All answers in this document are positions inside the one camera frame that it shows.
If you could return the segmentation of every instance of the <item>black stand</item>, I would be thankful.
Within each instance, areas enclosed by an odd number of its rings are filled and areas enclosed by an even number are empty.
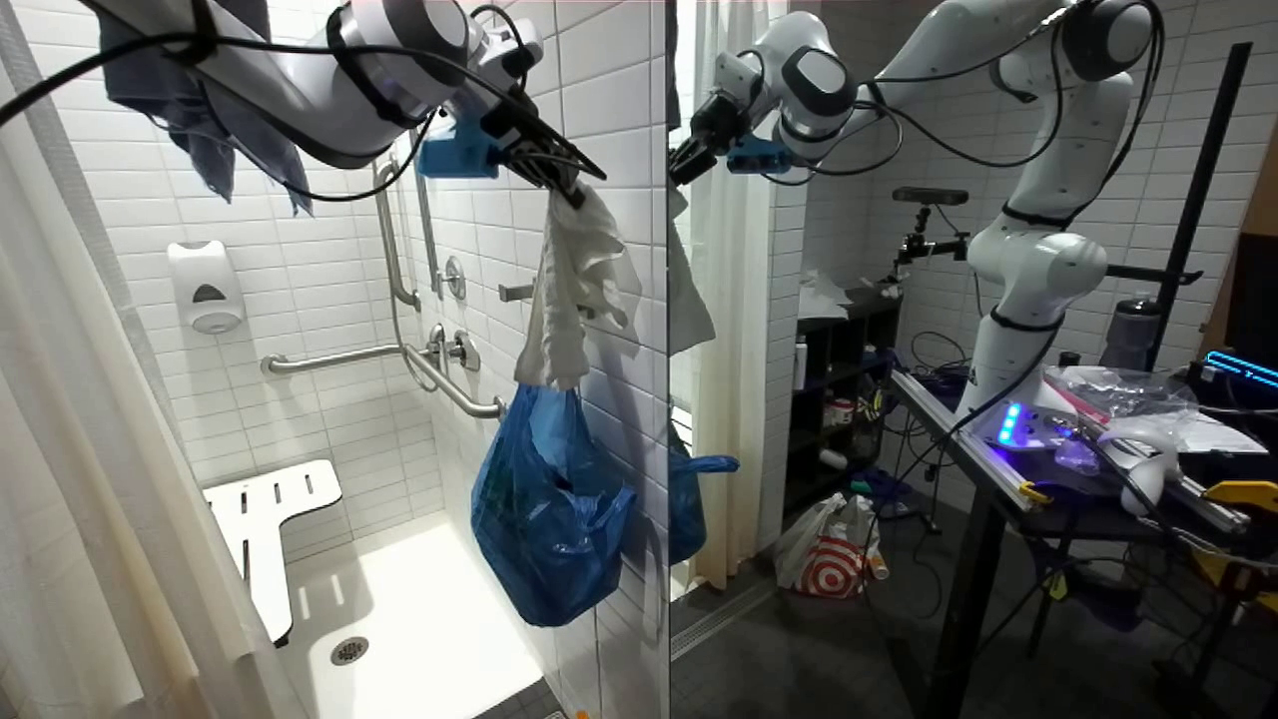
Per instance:
[[[1164,325],[1170,325],[1170,307],[1174,307],[1174,296],[1179,296],[1184,265],[1188,265],[1196,217],[1200,217],[1200,205],[1207,205],[1207,192],[1211,192],[1211,180],[1212,180],[1212,163],[1218,163],[1226,131],[1230,131],[1230,118],[1232,118],[1232,99],[1242,91],[1247,60],[1248,60],[1248,46],[1232,46],[1230,60],[1226,60],[1223,87],[1218,87],[1211,120],[1207,120],[1207,137],[1200,137],[1196,168],[1194,168],[1194,180],[1188,180],[1188,196],[1184,196],[1184,208],[1183,208],[1183,221],[1174,227],[1174,243],[1170,243],[1170,256],[1164,256],[1164,273],[1162,273],[1162,289],[1156,289],[1156,328],[1154,328],[1154,348],[1148,348],[1146,368],[1154,368],[1154,361],[1156,361],[1156,348],[1162,348],[1162,335],[1164,335]]]
[[[943,643],[929,663],[926,698],[922,698],[922,706],[913,706],[913,717],[922,717],[922,719],[962,717],[962,695],[966,695],[966,679],[973,666],[973,651],[983,641],[983,622],[985,622],[985,606],[990,606],[990,590],[995,590],[995,570],[999,570],[999,556],[1003,556],[1006,521],[1003,521],[999,505],[1003,500],[995,488],[983,488],[983,485],[973,488]]]

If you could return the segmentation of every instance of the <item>clutter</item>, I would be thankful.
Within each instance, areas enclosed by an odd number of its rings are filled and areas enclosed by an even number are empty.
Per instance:
[[[773,544],[773,586],[810,601],[854,601],[884,585],[876,500],[828,494]]]
[[[1106,436],[1154,440],[1174,452],[1264,456],[1256,440],[1200,414],[1188,386],[1148,371],[1077,365],[1045,371],[1045,386],[1045,404],[1065,408]]]

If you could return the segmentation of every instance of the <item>blue plastic bag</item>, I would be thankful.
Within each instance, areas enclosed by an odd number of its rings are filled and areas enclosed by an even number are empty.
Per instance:
[[[689,560],[708,544],[704,470],[736,470],[729,456],[685,456],[671,432],[671,564]]]
[[[571,622],[615,590],[632,508],[632,477],[595,449],[573,392],[517,386],[480,469],[470,530],[527,622]]]

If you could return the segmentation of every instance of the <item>bathroom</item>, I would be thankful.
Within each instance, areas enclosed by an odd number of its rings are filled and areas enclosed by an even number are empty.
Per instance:
[[[327,11],[327,3],[271,0],[271,40],[312,46]],[[617,352],[595,344],[579,396],[603,445],[632,461],[651,525],[632,540],[617,590],[556,630],[517,622],[467,521],[495,436],[491,408],[515,396],[527,333],[527,301],[501,304],[497,289],[535,279],[545,192],[501,172],[426,180],[418,196],[406,172],[383,200],[392,221],[383,227],[376,200],[315,200],[312,213],[291,213],[288,192],[243,157],[237,200],[223,205],[146,118],[106,103],[98,74],[57,91],[57,111],[41,118],[42,163],[89,227],[82,243],[98,273],[113,279],[115,269],[113,304],[134,333],[133,348],[194,488],[312,461],[334,469],[344,494],[278,529],[291,630],[271,666],[288,670],[300,717],[463,719],[531,682],[552,686],[571,717],[663,706],[668,569],[645,550],[663,534],[663,3],[515,0],[501,11],[527,20],[543,46],[527,91],[552,130],[603,163],[597,196],[624,227],[633,273],[627,293],[639,344]],[[82,3],[2,0],[12,87],[97,47],[98,27]],[[376,172],[308,160],[308,188],[352,196],[379,183]],[[415,293],[415,307],[398,304],[395,317],[388,231]],[[171,243],[209,239],[223,243],[229,284],[243,296],[243,320],[229,333],[187,328],[167,265]],[[480,414],[388,352],[395,325],[415,348],[426,348],[436,328],[448,333],[439,368]]]
[[[324,40],[334,7],[266,3],[275,46]],[[868,175],[708,172],[673,196],[668,152],[713,91],[713,55],[756,46],[793,7],[822,16],[854,74],[876,74],[933,0],[463,0],[488,31],[501,31],[509,16],[524,40],[543,47],[527,95],[545,130],[608,172],[585,183],[624,239],[624,273],[611,279],[632,335],[584,317],[579,400],[592,440],[632,470],[639,510],[617,586],[564,629],[524,622],[470,534],[475,477],[495,449],[497,412],[515,400],[515,365],[535,325],[527,289],[543,273],[545,188],[509,172],[418,180],[411,140],[395,140],[358,172],[304,157],[315,196],[364,200],[312,200],[300,213],[291,192],[241,157],[229,205],[161,120],[106,99],[105,74],[28,108],[33,126],[2,126],[0,205],[8,227],[25,231],[25,251],[0,251],[0,408],[16,421],[0,449],[33,485],[0,493],[0,576],[18,586],[0,590],[0,622],[33,630],[0,630],[0,719],[97,717],[89,706],[162,719],[798,711],[808,682],[792,674],[814,666],[786,651],[764,651],[757,663],[736,655],[729,629],[756,629],[746,617],[782,605],[756,560],[793,521],[792,404],[808,352],[793,328],[810,273],[833,289],[885,277],[913,224],[909,205],[890,205],[894,188],[966,188],[969,205],[947,221],[973,231],[999,213],[1015,172],[950,160],[918,137],[898,145],[894,130],[880,126],[833,152],[841,168],[894,157]],[[1196,227],[1194,269],[1207,279],[1183,293],[1162,352],[1162,368],[1179,368],[1196,352],[1196,325],[1223,289],[1278,118],[1278,16],[1263,0],[1230,0],[1223,11],[1207,11],[1207,0],[1162,0],[1162,11],[1164,95],[1154,99],[1127,168],[1077,221],[1077,231],[1106,235],[1123,265],[1162,265],[1223,55],[1232,40],[1256,46]],[[2,99],[91,51],[98,24],[89,3],[0,0]],[[909,111],[985,157],[1034,145],[1034,108],[1015,108],[983,74],[938,83]],[[426,140],[443,140],[448,126],[436,118]],[[182,260],[199,251],[211,256],[209,277]],[[713,320],[710,344],[673,251]],[[955,335],[959,355],[969,352],[995,289],[950,260],[918,260],[898,279],[898,352],[913,352],[909,340],[929,333]],[[203,307],[187,301],[203,284],[229,296],[229,317],[199,320]],[[1097,355],[1109,307],[1128,293],[1135,284],[1102,284],[1085,296],[1057,348]],[[736,470],[704,477],[708,544],[684,564],[668,556],[671,422],[693,452],[736,461]],[[278,529],[288,578],[271,578],[288,586],[288,621],[275,617],[288,630],[275,637],[262,617],[262,637],[253,617],[261,586],[237,585],[247,550],[214,525],[221,493],[275,470],[304,477],[312,493],[315,469],[327,494],[266,529]],[[969,485],[955,469],[938,477],[918,488],[962,510]],[[909,586],[906,576],[909,569],[898,569],[890,586]],[[67,617],[75,622],[42,647],[41,629]],[[757,629],[786,643],[798,637],[792,621]]]

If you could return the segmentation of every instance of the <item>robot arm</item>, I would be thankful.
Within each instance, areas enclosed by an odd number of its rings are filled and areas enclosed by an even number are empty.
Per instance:
[[[141,38],[211,40],[214,51],[199,55],[194,74],[334,168],[371,163],[395,137],[451,103],[531,183],[560,183],[556,163],[603,175],[524,95],[524,75],[537,64],[531,27],[483,31],[456,0],[352,0],[315,31],[320,51],[262,47],[262,38],[214,0],[91,0],[91,7]]]
[[[792,11],[765,27],[749,47],[713,60],[713,91],[689,118],[689,140],[671,157],[673,180],[685,183],[713,168],[713,157],[729,157],[749,145],[749,131],[780,118],[773,148],[764,168],[749,157],[726,160],[729,172],[782,172],[814,168],[833,145],[860,130],[880,126],[890,108],[906,108],[926,83],[950,79],[973,70],[995,70],[995,83],[1027,83],[1018,70],[1003,70],[1010,51],[1061,24],[1085,16],[1065,40],[1065,60],[1085,79],[1128,70],[1148,46],[1148,16],[1143,3],[1114,0],[943,0],[894,60],[868,83],[854,83],[817,16]]]

